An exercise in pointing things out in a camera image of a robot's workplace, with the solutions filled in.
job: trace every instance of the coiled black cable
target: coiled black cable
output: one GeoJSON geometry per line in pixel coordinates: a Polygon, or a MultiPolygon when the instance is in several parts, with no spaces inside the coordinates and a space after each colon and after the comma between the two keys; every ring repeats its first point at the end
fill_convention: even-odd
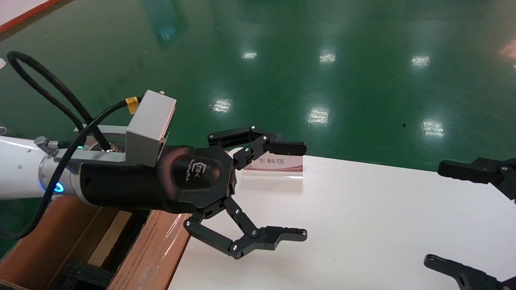
{"type": "Polygon", "coordinates": [[[84,142],[86,137],[89,134],[91,134],[91,132],[95,128],[97,128],[98,124],[100,124],[100,122],[102,122],[104,119],[106,119],[107,116],[109,116],[114,111],[121,109],[125,106],[127,106],[127,102],[124,100],[124,101],[118,102],[115,105],[107,108],[102,113],[100,113],[95,119],[93,119],[91,121],[91,123],[89,123],[79,133],[79,136],[72,142],[72,144],[66,150],[61,161],[57,165],[57,168],[54,171],[54,174],[52,174],[49,185],[46,188],[45,193],[43,194],[43,199],[41,200],[38,210],[36,211],[36,214],[34,215],[34,218],[30,221],[29,225],[21,233],[17,233],[17,234],[0,231],[0,238],[2,238],[2,239],[21,239],[21,238],[25,237],[26,235],[30,234],[36,228],[36,226],[40,222],[41,218],[43,217],[43,214],[45,213],[47,206],[50,203],[50,199],[52,197],[52,194],[54,193],[56,184],[57,184],[57,182],[59,182],[59,179],[61,178],[62,173],[64,172],[66,166],[68,165],[68,162],[72,158],[73,153],[75,152],[75,150],[77,150],[77,146],[80,146],[84,142]]]}
{"type": "MultiPolygon", "coordinates": [[[[43,89],[18,63],[18,60],[25,63],[32,69],[34,69],[36,72],[38,72],[40,75],[42,75],[49,83],[51,83],[59,92],[62,93],[62,95],[72,104],[72,106],[79,112],[79,114],[84,119],[85,123],[90,124],[93,121],[93,118],[90,116],[90,114],[86,111],[84,106],[79,102],[79,100],[75,97],[75,95],[55,76],[53,75],[48,69],[46,69],[42,64],[37,62],[32,57],[21,53],[12,51],[7,53],[7,60],[11,64],[11,66],[14,68],[14,70],[22,77],[24,81],[26,81],[33,89],[35,89],[38,93],[40,93],[45,99],[47,99],[49,102],[51,102],[54,106],[59,108],[62,112],[64,112],[65,115],[68,116],[72,120],[72,122],[75,124],[77,129],[81,131],[83,129],[83,125],[79,118],[73,114],[66,106],[64,106],[61,102],[59,102],[55,97],[53,97],[48,91],[43,89]]],[[[106,137],[100,132],[99,128],[95,126],[91,133],[99,142],[99,145],[103,150],[109,150],[111,146],[109,145],[109,142],[107,141],[106,137]]]]}

